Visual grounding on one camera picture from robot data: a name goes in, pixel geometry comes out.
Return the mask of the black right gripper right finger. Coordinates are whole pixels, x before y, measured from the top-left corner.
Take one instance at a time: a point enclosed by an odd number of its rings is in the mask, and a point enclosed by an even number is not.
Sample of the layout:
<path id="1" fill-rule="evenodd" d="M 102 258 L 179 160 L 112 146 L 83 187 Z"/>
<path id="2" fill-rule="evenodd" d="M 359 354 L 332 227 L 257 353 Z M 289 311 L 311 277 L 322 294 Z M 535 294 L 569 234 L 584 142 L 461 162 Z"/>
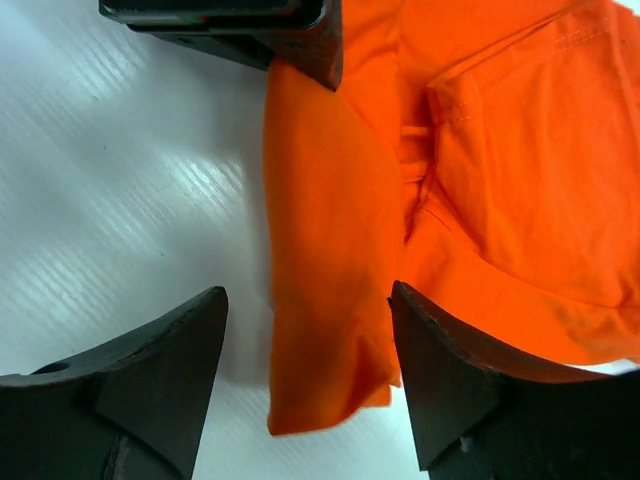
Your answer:
<path id="1" fill-rule="evenodd" d="M 419 468 L 432 479 L 635 479 L 639 375 L 514 348 L 396 282 L 394 340 Z"/>

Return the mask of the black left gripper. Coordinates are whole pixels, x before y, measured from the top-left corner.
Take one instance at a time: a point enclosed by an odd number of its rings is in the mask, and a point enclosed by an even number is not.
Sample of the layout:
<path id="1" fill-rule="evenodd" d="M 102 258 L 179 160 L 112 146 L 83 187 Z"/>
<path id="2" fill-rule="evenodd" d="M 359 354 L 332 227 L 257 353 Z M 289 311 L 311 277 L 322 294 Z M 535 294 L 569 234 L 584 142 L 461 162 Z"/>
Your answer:
<path id="1" fill-rule="evenodd" d="M 331 91 L 342 80 L 340 1 L 100 1 L 98 9 L 134 32 L 245 66 L 266 70 L 279 57 Z"/>

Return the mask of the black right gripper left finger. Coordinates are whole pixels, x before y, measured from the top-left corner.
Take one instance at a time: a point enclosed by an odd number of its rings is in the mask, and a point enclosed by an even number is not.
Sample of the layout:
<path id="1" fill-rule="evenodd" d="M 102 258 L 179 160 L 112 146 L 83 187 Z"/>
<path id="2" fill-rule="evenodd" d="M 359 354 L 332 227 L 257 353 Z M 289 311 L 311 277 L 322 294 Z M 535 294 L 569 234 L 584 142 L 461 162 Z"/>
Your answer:
<path id="1" fill-rule="evenodd" d="M 210 288 L 90 350 L 2 376 L 2 478 L 191 478 L 227 313 L 226 291 Z"/>

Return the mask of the orange t-shirt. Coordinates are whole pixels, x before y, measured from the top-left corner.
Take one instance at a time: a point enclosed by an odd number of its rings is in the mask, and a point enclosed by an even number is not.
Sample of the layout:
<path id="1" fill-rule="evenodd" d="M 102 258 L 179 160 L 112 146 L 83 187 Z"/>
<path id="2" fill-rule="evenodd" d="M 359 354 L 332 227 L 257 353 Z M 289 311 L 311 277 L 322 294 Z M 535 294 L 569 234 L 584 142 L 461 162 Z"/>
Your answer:
<path id="1" fill-rule="evenodd" d="M 400 382 L 387 299 L 569 365 L 639 358 L 639 15 L 613 1 L 347 1 L 330 91 L 268 73 L 268 428 Z"/>

